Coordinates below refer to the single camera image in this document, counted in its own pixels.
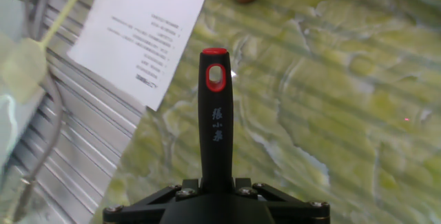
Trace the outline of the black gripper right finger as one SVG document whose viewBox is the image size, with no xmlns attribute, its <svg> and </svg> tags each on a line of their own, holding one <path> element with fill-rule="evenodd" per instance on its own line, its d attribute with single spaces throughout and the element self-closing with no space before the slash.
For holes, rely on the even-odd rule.
<svg viewBox="0 0 441 224">
<path fill-rule="evenodd" d="M 234 179 L 235 193 L 247 199 L 250 212 L 263 214 L 263 223 L 330 224 L 330 204 L 326 201 L 302 201 L 266 183 L 250 178 Z"/>
</svg>

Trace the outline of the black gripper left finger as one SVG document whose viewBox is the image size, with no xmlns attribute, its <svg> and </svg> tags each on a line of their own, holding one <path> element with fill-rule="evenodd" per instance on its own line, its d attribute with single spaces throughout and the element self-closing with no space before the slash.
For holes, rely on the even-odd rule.
<svg viewBox="0 0 441 224">
<path fill-rule="evenodd" d="M 198 195 L 198 179 L 185 179 L 181 185 L 169 185 L 132 205 L 106 207 L 102 215 L 103 223 L 157 224 L 161 222 L 168 207 Z"/>
</svg>

